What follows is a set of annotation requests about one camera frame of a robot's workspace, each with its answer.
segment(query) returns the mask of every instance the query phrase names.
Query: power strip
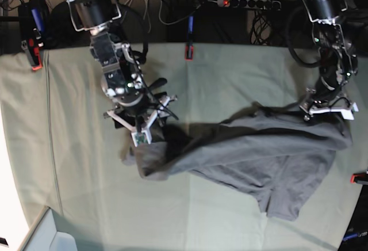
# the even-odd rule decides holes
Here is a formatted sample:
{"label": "power strip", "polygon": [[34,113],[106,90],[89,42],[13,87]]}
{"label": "power strip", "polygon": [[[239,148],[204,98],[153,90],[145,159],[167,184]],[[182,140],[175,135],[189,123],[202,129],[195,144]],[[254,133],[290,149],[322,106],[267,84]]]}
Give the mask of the power strip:
{"label": "power strip", "polygon": [[273,0],[217,0],[219,7],[244,8],[253,10],[281,11],[280,1]]}

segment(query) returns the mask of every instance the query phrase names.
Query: gray cloth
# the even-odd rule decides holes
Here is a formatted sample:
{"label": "gray cloth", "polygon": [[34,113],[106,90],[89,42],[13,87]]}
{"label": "gray cloth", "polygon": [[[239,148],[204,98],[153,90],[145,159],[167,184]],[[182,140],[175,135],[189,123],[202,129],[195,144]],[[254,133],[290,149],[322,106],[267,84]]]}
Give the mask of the gray cloth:
{"label": "gray cloth", "polygon": [[337,115],[306,123],[301,112],[269,108],[214,125],[183,148],[180,137],[187,142],[171,131],[166,142],[141,145],[129,161],[135,156],[140,175],[149,180],[191,171],[252,195],[268,217],[286,220],[298,217],[327,175],[336,150],[352,145]]}

